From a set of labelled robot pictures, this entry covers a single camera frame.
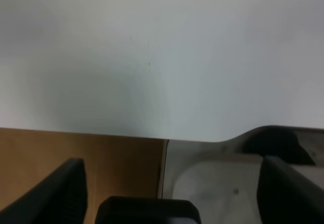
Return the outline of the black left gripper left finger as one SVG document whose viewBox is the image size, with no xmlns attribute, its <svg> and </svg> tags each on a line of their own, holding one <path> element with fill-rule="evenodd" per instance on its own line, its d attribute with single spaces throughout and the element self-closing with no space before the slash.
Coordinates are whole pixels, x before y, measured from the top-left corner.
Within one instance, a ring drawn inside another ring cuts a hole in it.
<svg viewBox="0 0 324 224">
<path fill-rule="evenodd" d="M 1 223 L 83 223 L 87 206 L 84 160 L 72 158 L 1 210 Z"/>
</svg>

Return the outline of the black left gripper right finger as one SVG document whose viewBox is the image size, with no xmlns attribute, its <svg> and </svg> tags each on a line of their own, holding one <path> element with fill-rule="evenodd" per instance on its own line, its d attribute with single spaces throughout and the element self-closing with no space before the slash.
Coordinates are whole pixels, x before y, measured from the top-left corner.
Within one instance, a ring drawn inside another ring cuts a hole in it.
<svg viewBox="0 0 324 224">
<path fill-rule="evenodd" d="M 258 180 L 262 223 L 323 223 L 323 189 L 276 157 L 264 157 Z"/>
</svg>

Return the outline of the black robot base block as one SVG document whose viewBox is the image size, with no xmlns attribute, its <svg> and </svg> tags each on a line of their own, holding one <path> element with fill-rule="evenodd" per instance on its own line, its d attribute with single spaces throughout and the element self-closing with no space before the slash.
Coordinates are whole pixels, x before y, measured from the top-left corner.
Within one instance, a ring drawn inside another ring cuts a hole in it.
<svg viewBox="0 0 324 224">
<path fill-rule="evenodd" d="M 98 208 L 95 223 L 201 223 L 189 201 L 113 196 Z"/>
</svg>

